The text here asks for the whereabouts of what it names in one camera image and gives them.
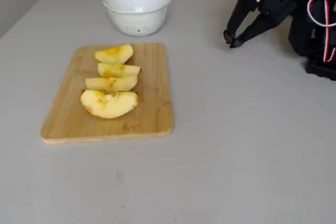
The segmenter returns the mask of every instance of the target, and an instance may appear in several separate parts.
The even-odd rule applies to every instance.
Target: sliced apple
[[[132,111],[138,106],[138,95],[133,92],[105,94],[98,90],[86,90],[80,97],[84,108],[92,115],[112,119]]]
[[[102,77],[137,76],[141,68],[138,66],[99,63],[98,72]]]
[[[133,48],[130,44],[112,47],[95,53],[95,58],[100,62],[111,64],[124,64],[133,55]]]
[[[88,78],[85,80],[87,89],[103,90],[107,92],[130,91],[138,83],[138,76],[122,78]]]

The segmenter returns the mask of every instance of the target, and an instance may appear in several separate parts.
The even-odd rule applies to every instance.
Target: bowl
[[[104,0],[113,23],[125,34],[147,36],[164,24],[171,0]]]

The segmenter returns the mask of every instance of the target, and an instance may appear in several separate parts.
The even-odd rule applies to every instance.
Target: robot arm
[[[238,0],[224,31],[224,38],[231,48],[240,47],[248,40],[280,25],[296,9],[294,0]],[[256,9],[259,16],[236,37],[236,31],[249,12]]]
[[[289,41],[296,53],[308,57],[306,71],[336,80],[336,0],[238,0],[224,38],[231,48],[280,25],[293,16]],[[236,31],[249,14],[260,14],[240,35]]]

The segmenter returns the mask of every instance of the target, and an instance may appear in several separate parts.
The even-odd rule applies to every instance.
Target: tabletop
[[[235,2],[172,0],[134,38],[102,0],[39,1],[0,39],[0,223],[334,224],[335,82],[305,73],[290,20],[228,49]],[[40,139],[76,48],[146,41],[167,46],[172,135]]]

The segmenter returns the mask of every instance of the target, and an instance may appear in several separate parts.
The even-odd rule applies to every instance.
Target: cutting board
[[[85,78],[99,77],[96,51],[107,46],[77,49],[41,128],[46,143],[92,142],[109,139],[158,137],[173,131],[173,112],[165,46],[160,43],[134,44],[128,65],[140,66],[139,83],[133,89],[139,105],[116,119],[89,114],[80,103]]]

